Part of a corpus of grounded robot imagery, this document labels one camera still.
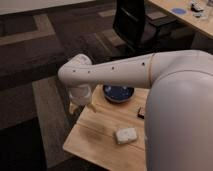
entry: wooden table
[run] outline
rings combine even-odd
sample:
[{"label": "wooden table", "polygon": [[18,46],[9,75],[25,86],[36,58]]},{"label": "wooden table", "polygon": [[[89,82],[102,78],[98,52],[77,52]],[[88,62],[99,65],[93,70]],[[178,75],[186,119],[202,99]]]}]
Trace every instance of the wooden table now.
[{"label": "wooden table", "polygon": [[[202,20],[194,17],[193,12],[189,8],[190,0],[148,0],[148,2],[167,13],[174,15],[179,20],[208,38],[213,39],[213,16],[211,16],[209,20]],[[204,0],[197,0],[197,2],[204,6]],[[186,13],[183,15],[175,14],[172,12],[173,8],[182,8],[186,10]]]},{"label": "wooden table", "polygon": [[[145,107],[147,94],[147,89],[135,89],[129,102],[110,104],[102,86],[97,86],[93,93],[97,112],[84,108],[63,149],[108,170],[145,171],[144,121],[137,117],[137,112]],[[135,127],[139,138],[117,145],[114,132],[126,127]]]}]

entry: patterned carpet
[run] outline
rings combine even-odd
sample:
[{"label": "patterned carpet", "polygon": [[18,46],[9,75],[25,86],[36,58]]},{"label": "patterned carpet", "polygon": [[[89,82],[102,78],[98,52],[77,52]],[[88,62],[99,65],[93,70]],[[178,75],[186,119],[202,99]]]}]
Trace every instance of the patterned carpet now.
[{"label": "patterned carpet", "polygon": [[63,151],[78,114],[68,113],[55,74],[78,53],[93,63],[120,55],[114,8],[91,2],[0,18],[0,170],[103,170]]}]

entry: black chair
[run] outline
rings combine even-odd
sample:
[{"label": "black chair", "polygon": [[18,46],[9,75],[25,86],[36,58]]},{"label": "black chair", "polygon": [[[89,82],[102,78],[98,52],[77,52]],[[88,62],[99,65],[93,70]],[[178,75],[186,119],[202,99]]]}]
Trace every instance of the black chair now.
[{"label": "black chair", "polygon": [[117,0],[113,29],[134,53],[138,53],[141,49],[152,48],[160,29],[174,21],[148,21],[143,0]]}]

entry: blue bowl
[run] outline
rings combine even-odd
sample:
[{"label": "blue bowl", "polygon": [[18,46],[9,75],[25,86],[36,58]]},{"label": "blue bowl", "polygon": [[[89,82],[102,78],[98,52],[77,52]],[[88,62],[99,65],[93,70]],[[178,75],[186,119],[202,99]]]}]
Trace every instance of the blue bowl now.
[{"label": "blue bowl", "polygon": [[105,98],[114,103],[128,101],[134,94],[133,87],[103,85]]}]

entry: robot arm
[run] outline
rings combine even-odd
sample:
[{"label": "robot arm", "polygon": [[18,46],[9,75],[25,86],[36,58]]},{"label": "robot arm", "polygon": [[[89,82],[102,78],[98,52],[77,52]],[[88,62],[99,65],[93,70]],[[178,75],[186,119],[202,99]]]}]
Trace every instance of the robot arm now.
[{"label": "robot arm", "polygon": [[145,143],[148,171],[213,170],[213,56],[165,52],[91,65],[77,55],[59,70],[76,104],[90,102],[90,84],[150,88]]},{"label": "robot arm", "polygon": [[153,53],[130,59],[92,65],[91,60],[79,54],[62,66],[59,79],[69,88],[70,100],[76,105],[90,102],[93,84],[110,84],[150,88],[153,82],[177,58],[197,56],[197,51]]}]

